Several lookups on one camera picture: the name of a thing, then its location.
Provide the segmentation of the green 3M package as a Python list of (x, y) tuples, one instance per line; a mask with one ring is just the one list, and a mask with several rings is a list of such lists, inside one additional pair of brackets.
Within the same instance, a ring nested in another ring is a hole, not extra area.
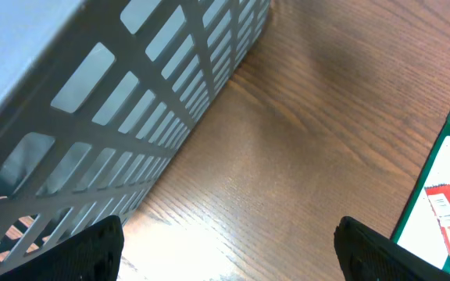
[(447, 248), (425, 192), (442, 184), (450, 184), (450, 112), (391, 236), (400, 247), (450, 274)]

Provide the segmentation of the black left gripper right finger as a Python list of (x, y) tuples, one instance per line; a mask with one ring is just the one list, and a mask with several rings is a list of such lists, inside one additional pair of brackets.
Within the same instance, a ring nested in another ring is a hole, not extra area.
[(346, 280), (450, 281), (449, 273), (350, 216), (342, 217), (334, 231), (334, 249)]

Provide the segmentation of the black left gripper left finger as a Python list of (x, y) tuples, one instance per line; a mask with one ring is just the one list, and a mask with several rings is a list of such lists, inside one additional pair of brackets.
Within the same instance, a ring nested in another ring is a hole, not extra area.
[(120, 217), (110, 215), (0, 275), (0, 281), (116, 281), (123, 245)]

